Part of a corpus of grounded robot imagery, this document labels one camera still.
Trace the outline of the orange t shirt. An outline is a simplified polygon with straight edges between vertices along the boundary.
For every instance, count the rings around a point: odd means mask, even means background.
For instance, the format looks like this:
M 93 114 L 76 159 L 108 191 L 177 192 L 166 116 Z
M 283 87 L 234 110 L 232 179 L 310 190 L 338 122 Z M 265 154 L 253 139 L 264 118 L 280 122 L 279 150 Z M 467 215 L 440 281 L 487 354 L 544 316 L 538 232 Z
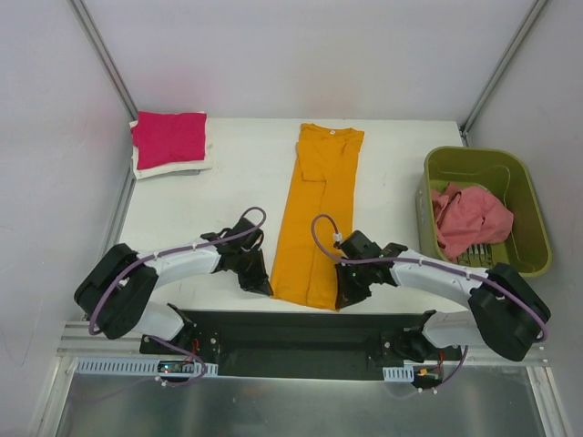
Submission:
M 335 310 L 333 236 L 353 230 L 354 191 L 364 132 L 304 123 L 271 271 L 274 297 Z

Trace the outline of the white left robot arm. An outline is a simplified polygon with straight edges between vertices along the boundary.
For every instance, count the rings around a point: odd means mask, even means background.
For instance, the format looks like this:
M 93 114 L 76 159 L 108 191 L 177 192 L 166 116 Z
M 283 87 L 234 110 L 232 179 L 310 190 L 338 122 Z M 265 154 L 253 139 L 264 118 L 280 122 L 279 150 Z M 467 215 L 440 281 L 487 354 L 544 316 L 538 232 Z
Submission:
M 200 346 L 194 322 L 173 304 L 153 302 L 153 292 L 188 277 L 230 271 L 242 290 L 270 296 L 263 237 L 260 226 L 242 217 L 232 228 L 148 255 L 119 243 L 77 287 L 74 301 L 89 317 L 91 335 L 118 340 L 133 331 L 171 353 L 193 354 Z

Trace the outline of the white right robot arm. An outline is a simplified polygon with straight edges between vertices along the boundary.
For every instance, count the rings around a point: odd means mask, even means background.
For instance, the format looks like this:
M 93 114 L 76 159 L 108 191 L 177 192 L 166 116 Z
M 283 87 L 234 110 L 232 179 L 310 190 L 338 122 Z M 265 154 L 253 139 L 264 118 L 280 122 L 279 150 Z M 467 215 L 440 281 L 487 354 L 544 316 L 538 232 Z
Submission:
M 547 337 L 549 307 L 508 264 L 462 269 L 404 245 L 380 248 L 359 230 L 348 238 L 334 234 L 333 245 L 342 254 L 335 265 L 337 309 L 371 297 L 373 284 L 421 290 L 462 306 L 429 310 L 422 322 L 403 329 L 391 344 L 404 359 L 422 362 L 448 347 L 486 345 L 504 359 L 522 361 Z

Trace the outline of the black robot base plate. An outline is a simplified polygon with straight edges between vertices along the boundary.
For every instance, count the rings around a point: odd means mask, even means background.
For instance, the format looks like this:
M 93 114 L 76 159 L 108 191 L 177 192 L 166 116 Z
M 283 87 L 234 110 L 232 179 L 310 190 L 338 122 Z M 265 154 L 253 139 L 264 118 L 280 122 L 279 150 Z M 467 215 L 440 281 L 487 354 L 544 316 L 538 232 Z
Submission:
M 218 367 L 220 376 L 379 381 L 408 361 L 457 361 L 415 339 L 424 315 L 188 310 L 192 321 L 177 346 Z

